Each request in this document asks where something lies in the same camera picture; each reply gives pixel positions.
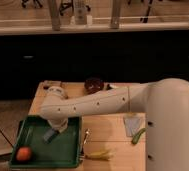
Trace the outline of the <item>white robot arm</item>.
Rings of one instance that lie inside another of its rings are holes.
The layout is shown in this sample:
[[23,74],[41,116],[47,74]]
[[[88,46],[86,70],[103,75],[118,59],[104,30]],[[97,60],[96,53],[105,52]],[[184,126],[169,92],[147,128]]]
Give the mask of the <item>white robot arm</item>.
[[48,89],[39,115],[54,128],[64,118],[137,112],[146,115],[146,171],[189,171],[189,82],[167,78],[64,99]]

